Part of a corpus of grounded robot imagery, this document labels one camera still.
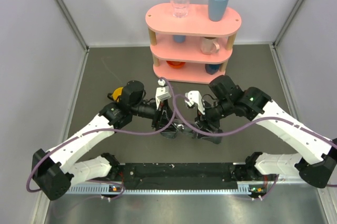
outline mug handle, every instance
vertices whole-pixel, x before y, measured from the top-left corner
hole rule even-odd
[[[219,50],[220,50],[220,45],[219,45],[219,43],[217,42],[217,41],[213,41],[213,44],[215,45],[215,52],[214,53],[218,53],[219,52]]]

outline orange bowl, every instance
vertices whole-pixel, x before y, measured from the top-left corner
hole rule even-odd
[[[186,62],[177,62],[177,61],[166,61],[169,66],[171,66],[174,69],[179,69],[183,67]]]

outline beige mug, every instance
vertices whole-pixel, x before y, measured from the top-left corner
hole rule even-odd
[[[218,53],[220,49],[220,45],[217,42],[216,37],[202,37],[200,49],[203,54],[210,55],[210,54]]]

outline wooden shelf leg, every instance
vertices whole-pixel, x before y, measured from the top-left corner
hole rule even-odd
[[[227,40],[227,44],[226,44],[226,47],[225,49],[226,50],[231,50],[233,48],[233,45],[234,45],[234,41],[235,41],[235,37],[236,37],[236,33],[231,35],[228,40]]]
[[[156,45],[157,44],[156,32],[148,29],[148,35],[150,36],[151,45]]]
[[[153,58],[153,64],[154,64],[154,66],[159,66],[160,65],[159,59],[156,58],[153,54],[152,54],[152,58]]]
[[[223,73],[226,70],[227,64],[228,64],[228,60],[226,62],[223,62],[220,66],[220,71]]]

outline three-tier shelf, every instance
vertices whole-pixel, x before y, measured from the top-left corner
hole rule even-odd
[[[191,4],[189,14],[183,18],[172,15],[170,3],[152,7],[146,13],[153,56],[153,70],[158,77],[178,82],[208,84],[215,77],[224,75],[232,55],[236,33],[241,26],[240,15],[227,8],[219,22],[209,20],[207,5]],[[172,35],[186,35],[183,43],[176,43]],[[200,50],[201,37],[218,37],[220,50],[206,55]],[[186,62],[180,69],[170,67],[166,61]],[[210,75],[205,64],[221,64],[220,70]]]

